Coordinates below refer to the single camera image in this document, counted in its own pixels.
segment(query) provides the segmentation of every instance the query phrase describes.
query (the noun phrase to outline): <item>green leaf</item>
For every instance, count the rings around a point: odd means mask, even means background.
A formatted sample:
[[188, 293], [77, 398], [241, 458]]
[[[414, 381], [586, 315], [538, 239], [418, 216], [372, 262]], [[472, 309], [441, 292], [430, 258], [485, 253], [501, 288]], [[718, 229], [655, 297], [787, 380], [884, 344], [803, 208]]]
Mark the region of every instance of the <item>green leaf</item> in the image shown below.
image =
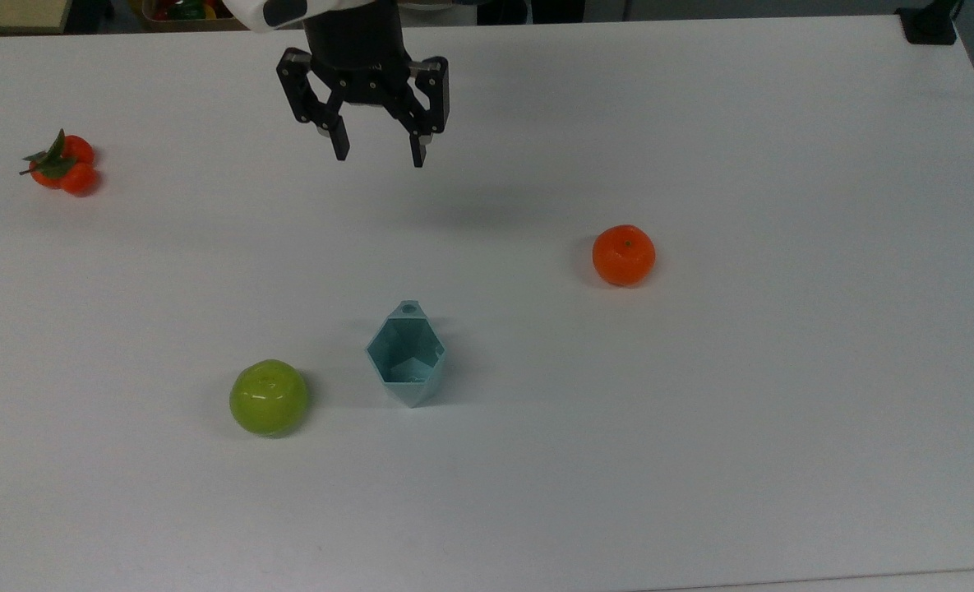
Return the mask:
[[66, 141], [67, 141], [67, 135], [63, 134], [62, 130], [59, 130], [59, 135], [55, 137], [55, 142], [52, 142], [52, 147], [50, 147], [47, 153], [44, 154], [44, 160], [56, 160], [59, 157], [62, 157], [62, 145]]
[[42, 164], [35, 166], [35, 171], [39, 171], [49, 179], [62, 179], [62, 176], [69, 173], [71, 166], [76, 162], [77, 158], [59, 158], [52, 161], [44, 159]]

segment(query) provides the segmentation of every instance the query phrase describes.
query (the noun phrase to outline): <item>green apple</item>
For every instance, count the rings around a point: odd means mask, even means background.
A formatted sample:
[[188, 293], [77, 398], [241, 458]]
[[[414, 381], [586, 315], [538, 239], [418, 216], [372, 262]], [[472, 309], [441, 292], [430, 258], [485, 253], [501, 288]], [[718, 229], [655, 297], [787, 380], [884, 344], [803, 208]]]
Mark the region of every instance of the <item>green apple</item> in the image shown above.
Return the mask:
[[307, 385], [290, 364], [266, 359], [246, 368], [231, 389], [231, 415], [247, 431], [286, 435], [307, 412]]

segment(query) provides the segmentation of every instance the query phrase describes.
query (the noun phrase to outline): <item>white table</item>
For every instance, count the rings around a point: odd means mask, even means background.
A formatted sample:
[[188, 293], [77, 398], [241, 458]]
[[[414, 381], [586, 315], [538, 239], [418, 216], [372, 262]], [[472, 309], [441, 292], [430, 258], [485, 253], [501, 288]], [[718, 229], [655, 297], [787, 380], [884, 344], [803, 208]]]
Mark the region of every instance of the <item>white table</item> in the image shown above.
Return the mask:
[[[424, 169], [299, 31], [0, 39], [0, 590], [629, 591], [974, 569], [974, 72], [895, 16], [408, 30]], [[59, 127], [74, 199], [16, 175]], [[663, 263], [609, 289], [592, 236]], [[436, 405], [363, 346], [419, 299]], [[277, 357], [316, 404], [228, 415]]]

